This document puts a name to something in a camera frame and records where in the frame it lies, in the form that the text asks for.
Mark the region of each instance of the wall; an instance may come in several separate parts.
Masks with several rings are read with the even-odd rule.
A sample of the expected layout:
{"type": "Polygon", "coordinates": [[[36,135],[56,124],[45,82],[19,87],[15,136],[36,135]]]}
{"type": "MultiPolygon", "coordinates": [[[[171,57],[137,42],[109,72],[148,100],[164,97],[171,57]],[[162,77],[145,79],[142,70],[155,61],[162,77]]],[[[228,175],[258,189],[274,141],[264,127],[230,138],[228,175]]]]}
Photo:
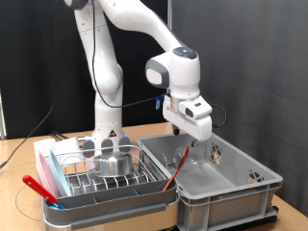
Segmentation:
{"type": "MultiPolygon", "coordinates": [[[[94,89],[74,12],[64,1],[54,11],[55,65],[51,59],[50,11],[55,0],[0,1],[0,86],[8,139],[26,137],[45,117],[55,95],[52,115],[34,136],[94,128],[94,89]]],[[[167,0],[143,0],[167,21],[167,0]]],[[[150,36],[117,29],[108,21],[118,63],[124,71],[123,104],[155,97],[165,90],[151,86],[146,62],[163,49],[150,36]]],[[[123,126],[164,122],[155,100],[123,109],[123,126]]]]}
{"type": "Polygon", "coordinates": [[[200,57],[201,94],[228,113],[214,132],[280,174],[277,194],[306,216],[307,12],[303,0],[173,1],[173,31],[200,57]]]}

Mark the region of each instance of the black cable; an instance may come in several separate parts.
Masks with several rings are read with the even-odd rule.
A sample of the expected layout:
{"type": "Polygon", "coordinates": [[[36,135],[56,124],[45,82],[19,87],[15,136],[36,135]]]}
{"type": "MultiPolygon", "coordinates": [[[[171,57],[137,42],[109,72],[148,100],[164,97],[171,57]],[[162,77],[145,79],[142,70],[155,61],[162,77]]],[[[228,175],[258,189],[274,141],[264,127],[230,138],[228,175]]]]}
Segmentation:
{"type": "Polygon", "coordinates": [[[225,124],[225,122],[227,121],[227,113],[224,111],[224,109],[221,107],[221,106],[219,106],[219,105],[211,105],[211,107],[212,108],[220,108],[220,109],[222,109],[222,111],[223,111],[223,113],[224,113],[224,121],[221,123],[221,125],[217,125],[217,124],[215,124],[215,123],[212,123],[212,126],[213,127],[215,127],[215,128],[220,128],[220,127],[222,127],[224,124],[225,124]]]}
{"type": "MultiPolygon", "coordinates": [[[[51,56],[52,56],[52,62],[53,62],[53,65],[55,65],[55,60],[54,60],[54,45],[53,45],[53,40],[52,40],[52,15],[53,15],[53,12],[56,8],[56,6],[58,5],[58,3],[60,2],[60,0],[57,0],[57,2],[55,3],[55,5],[53,6],[51,12],[50,12],[50,26],[51,26],[51,56]]],[[[25,138],[25,140],[23,140],[23,142],[20,143],[20,145],[13,151],[13,153],[11,154],[11,156],[9,157],[9,159],[7,161],[5,161],[4,163],[1,164],[0,168],[4,167],[8,161],[11,159],[11,157],[13,156],[13,154],[15,153],[15,151],[26,141],[28,140],[36,131],[37,129],[40,127],[40,125],[50,116],[51,112],[53,111],[54,109],[54,106],[55,106],[55,101],[56,101],[56,96],[57,96],[57,88],[58,88],[58,84],[57,84],[57,76],[56,76],[56,72],[54,72],[54,78],[55,78],[55,95],[54,95],[54,100],[53,100],[53,103],[52,103],[52,106],[48,112],[48,114],[46,115],[46,117],[38,124],[37,127],[35,127],[35,129],[25,138]]]]}
{"type": "Polygon", "coordinates": [[[22,187],[22,188],[19,190],[19,192],[17,193],[16,197],[15,197],[16,208],[17,208],[17,210],[19,211],[19,213],[22,214],[23,216],[25,216],[26,218],[29,218],[29,219],[32,219],[32,220],[35,220],[35,221],[40,222],[39,219],[30,218],[29,216],[25,215],[25,214],[19,209],[19,207],[18,207],[18,204],[17,204],[18,196],[19,196],[20,192],[21,192],[25,187],[26,187],[26,186],[22,187]]]}
{"type": "Polygon", "coordinates": [[[151,101],[151,100],[156,100],[156,97],[153,97],[153,98],[148,98],[148,99],[144,99],[144,100],[141,100],[141,101],[138,101],[136,103],[131,103],[131,104],[126,104],[126,105],[122,105],[122,106],[112,106],[112,105],[109,105],[105,99],[103,98],[102,94],[100,93],[99,91],[99,88],[97,86],[97,83],[96,83],[96,79],[95,79],[95,71],[94,71],[94,58],[95,58],[95,50],[96,50],[96,37],[95,37],[95,6],[94,6],[94,1],[91,0],[92,2],[92,8],[93,8],[93,57],[92,57],[92,72],[93,72],[93,80],[94,80],[94,83],[95,83],[95,87],[96,87],[96,91],[99,93],[99,96],[100,98],[103,100],[103,102],[110,108],[126,108],[126,107],[129,107],[129,106],[134,106],[134,105],[137,105],[137,104],[140,104],[140,103],[144,103],[144,102],[147,102],[147,101],[151,101]]]}

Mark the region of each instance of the red handle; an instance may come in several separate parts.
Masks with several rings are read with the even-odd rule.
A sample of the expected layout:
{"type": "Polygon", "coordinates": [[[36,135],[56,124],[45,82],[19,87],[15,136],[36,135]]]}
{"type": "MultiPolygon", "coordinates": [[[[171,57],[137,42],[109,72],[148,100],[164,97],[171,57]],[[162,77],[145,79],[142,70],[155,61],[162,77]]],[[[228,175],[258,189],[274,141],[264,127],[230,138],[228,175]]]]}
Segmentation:
{"type": "Polygon", "coordinates": [[[42,185],[39,184],[38,181],[36,181],[30,175],[25,175],[24,177],[22,177],[22,181],[35,192],[44,197],[51,204],[57,202],[57,198],[53,196],[49,191],[47,191],[42,185]]]}
{"type": "Polygon", "coordinates": [[[174,171],[172,177],[169,179],[169,181],[167,182],[167,184],[165,185],[164,189],[163,189],[163,192],[167,190],[167,188],[169,188],[171,182],[173,181],[173,179],[175,178],[175,176],[177,175],[177,173],[179,172],[179,170],[181,169],[182,165],[184,164],[186,158],[187,158],[187,155],[189,154],[189,147],[186,146],[185,150],[184,150],[184,154],[181,158],[181,161],[177,167],[177,169],[174,171]]]}

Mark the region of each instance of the red stick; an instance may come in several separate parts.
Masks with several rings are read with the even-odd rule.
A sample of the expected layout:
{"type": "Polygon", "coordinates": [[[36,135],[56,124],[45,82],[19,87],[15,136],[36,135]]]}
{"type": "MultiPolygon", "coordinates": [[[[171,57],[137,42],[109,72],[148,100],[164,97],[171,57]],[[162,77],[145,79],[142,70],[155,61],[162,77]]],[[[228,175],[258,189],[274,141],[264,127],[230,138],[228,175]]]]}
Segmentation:
{"type": "Polygon", "coordinates": [[[164,189],[163,189],[163,192],[167,190],[167,188],[169,188],[171,182],[173,181],[173,179],[175,178],[175,176],[177,175],[177,173],[179,172],[179,170],[181,169],[182,165],[184,164],[186,158],[187,158],[187,155],[189,154],[189,147],[186,146],[185,150],[184,150],[184,154],[181,158],[181,161],[177,167],[177,169],[174,171],[172,177],[169,179],[169,181],[167,182],[167,184],[165,185],[164,189]]]}

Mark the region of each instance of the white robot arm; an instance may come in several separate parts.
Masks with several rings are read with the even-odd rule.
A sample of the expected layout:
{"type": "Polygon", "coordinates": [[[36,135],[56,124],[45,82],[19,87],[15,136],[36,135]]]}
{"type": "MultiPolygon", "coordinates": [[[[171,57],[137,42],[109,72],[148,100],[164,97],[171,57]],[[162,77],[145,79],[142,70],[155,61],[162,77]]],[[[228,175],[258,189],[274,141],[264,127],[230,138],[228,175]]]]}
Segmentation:
{"type": "MultiPolygon", "coordinates": [[[[165,23],[140,0],[93,1],[97,41],[94,68],[98,88],[106,102],[110,105],[121,105],[122,71],[116,63],[113,43],[103,12],[117,28],[146,33],[163,47],[166,52],[147,62],[145,74],[150,84],[170,91],[170,95],[165,96],[164,118],[197,140],[208,140],[212,134],[212,120],[209,116],[212,108],[200,95],[200,63],[197,53],[182,44],[165,23]]],[[[75,17],[93,78],[92,6],[87,5],[84,0],[65,2],[71,9],[80,10],[75,11],[75,17]]],[[[113,139],[123,136],[121,109],[109,108],[96,94],[93,136],[102,141],[111,128],[118,134],[117,138],[113,139]]]]}

